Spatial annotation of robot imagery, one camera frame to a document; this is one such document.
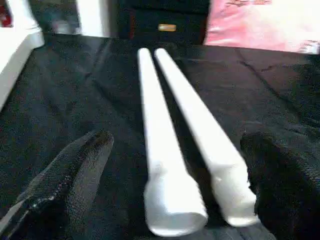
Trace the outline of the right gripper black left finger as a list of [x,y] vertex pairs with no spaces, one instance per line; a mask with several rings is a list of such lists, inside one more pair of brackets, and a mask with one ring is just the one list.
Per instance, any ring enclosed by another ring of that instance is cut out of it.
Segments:
[[65,146],[0,220],[2,240],[75,240],[97,195],[114,144],[107,130]]

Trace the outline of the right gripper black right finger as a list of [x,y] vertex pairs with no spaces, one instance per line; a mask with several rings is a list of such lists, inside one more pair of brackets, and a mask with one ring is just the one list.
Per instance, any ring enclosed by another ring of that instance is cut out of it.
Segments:
[[320,238],[320,145],[284,132],[248,132],[240,140],[254,212],[278,240]]

